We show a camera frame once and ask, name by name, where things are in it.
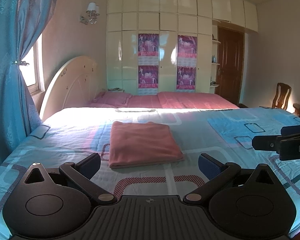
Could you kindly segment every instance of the pink pillow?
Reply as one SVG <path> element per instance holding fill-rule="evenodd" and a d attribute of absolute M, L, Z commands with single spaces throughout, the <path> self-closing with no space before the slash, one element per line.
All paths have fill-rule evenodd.
<path fill-rule="evenodd" d="M 106 91 L 101 91 L 99 94 L 96 95 L 96 97 L 92 100 L 92 102 L 95 102 L 98 100 L 98 98 L 101 98 L 105 95 Z"/>
<path fill-rule="evenodd" d="M 87 107 L 102 107 L 102 108 L 116 108 L 115 106 L 107 105 L 107 104 L 99 104 L 99 103 L 90 103 Z"/>
<path fill-rule="evenodd" d="M 103 96 L 95 98 L 93 103 L 107 104 L 111 106 L 127 106 L 132 97 L 130 93 L 106 92 Z"/>

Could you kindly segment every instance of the window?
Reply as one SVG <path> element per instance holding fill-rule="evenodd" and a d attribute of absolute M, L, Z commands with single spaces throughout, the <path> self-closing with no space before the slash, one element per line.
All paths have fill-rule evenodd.
<path fill-rule="evenodd" d="M 29 65 L 19 66 L 19 69 L 31 94 L 34 94 L 40 90 L 44 91 L 44 88 L 40 83 L 40 77 L 43 75 L 41 75 L 40 71 L 40 66 L 42 66 L 41 38 L 42 37 L 40 36 L 28 54 L 22 59 L 22 61 L 29 63 Z"/>

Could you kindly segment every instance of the white headboard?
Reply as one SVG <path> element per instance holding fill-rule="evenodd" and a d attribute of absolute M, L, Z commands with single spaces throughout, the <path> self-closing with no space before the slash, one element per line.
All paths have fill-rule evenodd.
<path fill-rule="evenodd" d="M 40 110 L 45 121 L 54 113 L 69 107 L 84 107 L 103 87 L 98 82 L 97 63 L 87 56 L 75 57 L 65 63 L 53 77 Z"/>

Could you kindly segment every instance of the wooden door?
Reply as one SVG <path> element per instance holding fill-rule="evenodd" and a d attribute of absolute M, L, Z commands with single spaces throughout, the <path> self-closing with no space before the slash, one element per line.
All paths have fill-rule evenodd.
<path fill-rule="evenodd" d="M 218 28 L 218 63 L 216 94 L 237 105 L 239 103 L 243 69 L 243 33 Z"/>

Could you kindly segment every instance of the object on shelf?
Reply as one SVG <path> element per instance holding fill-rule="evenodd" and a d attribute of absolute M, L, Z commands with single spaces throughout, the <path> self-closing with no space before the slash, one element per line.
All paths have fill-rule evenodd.
<path fill-rule="evenodd" d="M 217 84 L 215 81 L 211 81 L 211 82 L 210 82 L 210 87 L 211 87 L 211 88 L 216 88 L 216 87 L 218 87 L 218 86 L 220 86 L 220 85 Z"/>
<path fill-rule="evenodd" d="M 124 92 L 122 88 L 110 88 L 108 89 L 109 92 Z"/>

